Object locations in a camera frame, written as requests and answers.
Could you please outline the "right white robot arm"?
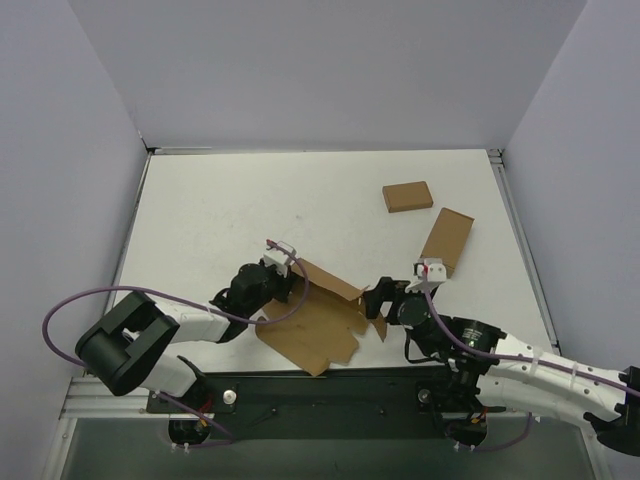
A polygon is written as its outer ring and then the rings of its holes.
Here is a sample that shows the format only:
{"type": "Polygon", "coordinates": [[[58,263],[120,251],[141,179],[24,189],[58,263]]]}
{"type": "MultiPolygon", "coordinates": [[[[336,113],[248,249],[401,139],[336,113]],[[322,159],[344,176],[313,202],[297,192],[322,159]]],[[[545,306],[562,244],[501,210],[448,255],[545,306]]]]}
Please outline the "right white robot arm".
{"type": "Polygon", "coordinates": [[[449,409],[520,410],[586,429],[605,447],[639,454],[639,370],[602,369],[547,352],[498,327],[436,311],[437,284],[382,277],[362,295],[367,319],[384,306],[422,362],[437,362],[449,380],[432,399],[449,409]]]}

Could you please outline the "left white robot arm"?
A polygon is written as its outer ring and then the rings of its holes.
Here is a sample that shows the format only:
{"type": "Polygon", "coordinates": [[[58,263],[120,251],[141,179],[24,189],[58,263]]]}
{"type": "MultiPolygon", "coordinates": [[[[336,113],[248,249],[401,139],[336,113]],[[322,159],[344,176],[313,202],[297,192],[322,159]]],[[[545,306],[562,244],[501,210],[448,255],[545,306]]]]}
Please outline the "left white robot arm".
{"type": "Polygon", "coordinates": [[[296,266],[310,288],[306,268],[298,258],[266,253],[258,263],[240,267],[230,285],[207,305],[183,301],[149,289],[126,295],[75,346],[75,353],[115,396],[136,388],[160,390],[183,411],[204,402],[202,374],[190,361],[166,353],[170,344],[236,339],[268,303],[288,301],[296,280],[296,266]]]}

